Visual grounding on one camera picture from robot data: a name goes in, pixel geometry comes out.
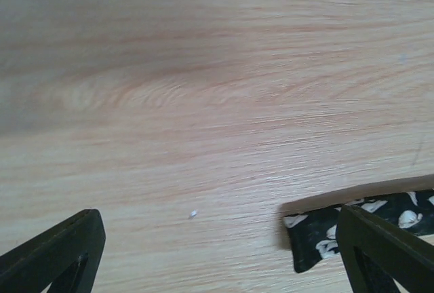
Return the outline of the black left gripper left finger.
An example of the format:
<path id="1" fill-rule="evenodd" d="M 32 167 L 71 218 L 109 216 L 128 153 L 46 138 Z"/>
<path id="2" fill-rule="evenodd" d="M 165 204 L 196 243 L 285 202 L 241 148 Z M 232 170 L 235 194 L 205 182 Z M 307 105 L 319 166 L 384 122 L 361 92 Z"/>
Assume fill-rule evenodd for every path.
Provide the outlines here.
<path id="1" fill-rule="evenodd" d="M 82 210 L 1 256 L 2 292 L 91 292 L 106 234 L 97 209 Z"/>

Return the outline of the black white floral tie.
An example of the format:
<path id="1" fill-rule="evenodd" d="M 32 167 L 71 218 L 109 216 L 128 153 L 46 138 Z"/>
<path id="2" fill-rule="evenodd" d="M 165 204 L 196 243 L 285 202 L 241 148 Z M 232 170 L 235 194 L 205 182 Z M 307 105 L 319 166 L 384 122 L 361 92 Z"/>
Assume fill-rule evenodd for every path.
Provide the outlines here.
<path id="1" fill-rule="evenodd" d="M 364 197 L 348 204 L 418 237 L 433 234 L 433 189 Z M 336 227 L 341 208 L 337 204 L 283 217 L 296 273 L 339 254 Z"/>

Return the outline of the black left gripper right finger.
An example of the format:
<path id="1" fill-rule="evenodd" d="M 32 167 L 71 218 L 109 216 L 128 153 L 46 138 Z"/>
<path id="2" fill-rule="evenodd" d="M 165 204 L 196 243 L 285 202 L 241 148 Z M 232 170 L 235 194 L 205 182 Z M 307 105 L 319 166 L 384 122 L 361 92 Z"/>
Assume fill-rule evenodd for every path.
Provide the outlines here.
<path id="1" fill-rule="evenodd" d="M 433 291 L 433 246 L 378 216 L 343 206 L 337 243 L 352 291 Z"/>

